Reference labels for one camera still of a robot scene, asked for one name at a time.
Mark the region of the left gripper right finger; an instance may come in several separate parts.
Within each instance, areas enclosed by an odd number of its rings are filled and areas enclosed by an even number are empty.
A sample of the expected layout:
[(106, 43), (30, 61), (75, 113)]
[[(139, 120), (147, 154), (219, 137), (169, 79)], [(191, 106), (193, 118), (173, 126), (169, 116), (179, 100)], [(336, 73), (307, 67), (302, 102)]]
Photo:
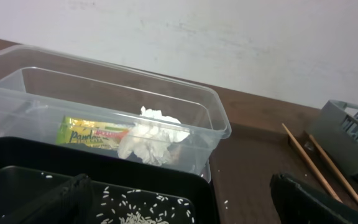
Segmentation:
[(288, 174), (272, 176), (270, 193), (282, 223), (358, 224), (358, 211)]

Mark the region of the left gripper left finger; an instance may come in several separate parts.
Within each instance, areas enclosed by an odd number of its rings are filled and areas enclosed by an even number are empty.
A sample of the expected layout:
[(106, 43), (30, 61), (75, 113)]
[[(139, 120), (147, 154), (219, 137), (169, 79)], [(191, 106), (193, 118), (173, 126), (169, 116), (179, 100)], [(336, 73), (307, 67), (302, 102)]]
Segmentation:
[(92, 181), (79, 174), (0, 218), (0, 224), (86, 224), (92, 204)]

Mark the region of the yellow green snack wrapper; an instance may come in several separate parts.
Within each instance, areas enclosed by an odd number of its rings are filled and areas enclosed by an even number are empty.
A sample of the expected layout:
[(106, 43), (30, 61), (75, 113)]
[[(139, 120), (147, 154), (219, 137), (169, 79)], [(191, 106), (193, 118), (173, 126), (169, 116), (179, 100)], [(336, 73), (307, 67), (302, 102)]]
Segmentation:
[(92, 148), (117, 150), (132, 126), (90, 121), (65, 116), (59, 127), (56, 144), (84, 144)]

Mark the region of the white tissue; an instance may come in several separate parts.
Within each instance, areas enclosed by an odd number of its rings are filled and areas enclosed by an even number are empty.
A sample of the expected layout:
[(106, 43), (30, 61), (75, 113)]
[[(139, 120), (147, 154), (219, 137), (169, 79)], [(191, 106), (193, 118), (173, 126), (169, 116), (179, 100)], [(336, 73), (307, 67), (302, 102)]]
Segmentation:
[[(180, 148), (170, 149), (172, 144), (181, 143), (189, 135), (190, 130), (180, 126), (181, 122), (171, 116), (164, 116), (160, 110), (140, 109), (143, 117), (121, 139), (117, 154), (120, 159), (128, 159), (131, 154), (142, 163), (155, 166), (163, 164), (174, 165), (181, 154)], [(164, 128), (161, 124), (153, 125), (148, 119), (157, 119), (174, 123), (173, 128)]]

